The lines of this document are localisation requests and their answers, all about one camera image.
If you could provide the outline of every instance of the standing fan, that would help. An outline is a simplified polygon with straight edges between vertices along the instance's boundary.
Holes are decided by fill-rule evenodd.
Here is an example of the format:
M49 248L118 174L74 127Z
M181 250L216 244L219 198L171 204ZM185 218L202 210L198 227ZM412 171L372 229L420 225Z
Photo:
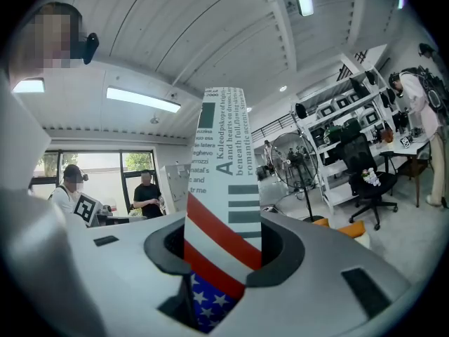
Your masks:
M307 190L316 186L316 172L318 162L316 153L310 142L299 133L284 133L274 142L272 148L272 161L277 176L294 192L304 193L307 208L309 209L309 222L319 219L311 214L309 195Z

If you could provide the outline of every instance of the white shirt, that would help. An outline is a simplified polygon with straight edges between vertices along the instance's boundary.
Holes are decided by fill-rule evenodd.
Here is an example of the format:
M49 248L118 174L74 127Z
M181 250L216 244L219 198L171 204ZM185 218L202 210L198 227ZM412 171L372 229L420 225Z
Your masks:
M58 205L64 213L72 213L79 196L76 192L71 193L67 189L65 191L61 187L55 188L51 201Z
M410 99L412 111L421 116L422 127L424 127L426 136L432 138L440 126L440 123L438 116L429 106L426 93L421 86L420 80L416 76L407 73L400 74L399 79L401 80L404 92Z

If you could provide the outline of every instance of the metal shelving unit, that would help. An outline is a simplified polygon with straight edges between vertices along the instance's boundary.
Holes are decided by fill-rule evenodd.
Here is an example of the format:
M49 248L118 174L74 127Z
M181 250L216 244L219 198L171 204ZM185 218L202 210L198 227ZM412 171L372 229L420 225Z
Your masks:
M362 71L357 74L351 75L346 79L336 81L334 84L329 85L326 88L322 88L321 90L316 91L300 100L300 102L305 103L308 107L308 110L310 110L311 107L317 108L319 105L329 101L336 95L349 95L351 92L354 92L349 78L355 79L359 83L363 83L370 92L370 95L357 100L350 105L337 110L321 119L314 120L313 117L309 116L304 120L296 120L298 128L306 135L307 139L311 143L311 146L314 148L314 151L312 151L311 153L320 155L320 158L317 159L319 188L321 191L321 196L323 197L323 201L327 203L332 214L334 211L334 206L349 201L355 196L352 196L351 188L348 182L343 182L341 185L337 185L335 187L331 187L329 185L329 178L333 178L333 176L347 170L344 162L342 160L339 160L334 162L333 164L325 166L321 160L321 156L323 154L336 148L339 143L333 143L332 145L325 146L319 149L316 146L314 139L312 138L311 132L320 126L329 125L337 119L341 119L348 114L352 114L357 109L363 108L368 104L370 105L370 107L373 107L375 109L378 116L380 117L380 120L369 126L366 126L361 130L361 132L370 134L370 131L375 126L383 125L383 121L387 121L389 124L392 123L392 113L390 109L383 108L382 100L380 98L380 93L386 91L387 89L387 83L374 67L371 67L369 71L371 71L377 77L377 83L375 85L369 84L368 79L366 78L365 71ZM376 148L376 146L371 146L370 149L374 158L376 158L380 154L380 151Z

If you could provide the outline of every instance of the white ceiling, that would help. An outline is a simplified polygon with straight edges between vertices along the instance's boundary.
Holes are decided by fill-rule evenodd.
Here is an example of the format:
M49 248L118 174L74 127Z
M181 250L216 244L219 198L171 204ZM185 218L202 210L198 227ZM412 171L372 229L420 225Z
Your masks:
M389 32L395 2L363 0L366 8L360 18L354 13L355 0L313 0L314 14L304 18L295 0L39 4L44 1L74 4L88 32L98 34L100 47L87 67L45 71L44 94L22 94L42 126L175 138L195 132L205 87L241 87L247 104L254 106L341 48L357 51L358 39L348 44L353 19L361 19L356 37L376 46ZM177 93L182 108L171 114L107 100L108 86L167 99ZM149 122L154 115L160 117L159 124Z

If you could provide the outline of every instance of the railing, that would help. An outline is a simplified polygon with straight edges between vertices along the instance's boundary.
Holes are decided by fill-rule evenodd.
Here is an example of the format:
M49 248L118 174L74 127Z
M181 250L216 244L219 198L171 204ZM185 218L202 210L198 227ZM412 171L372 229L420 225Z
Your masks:
M356 58L357 62L362 63L366 59L366 53L368 50L365 50L365 52L361 51L360 53L357 53L354 57ZM343 80L345 77L351 76L352 72L348 67L343 64L342 68L340 69L340 73L338 75L337 81Z
M281 118L270 122L269 124L259 128L258 130L251 133L253 137L253 142L257 140L261 140L264 137L271 135L279 130L282 130L284 127L290 126L293 124L293 118L290 114L284 115Z

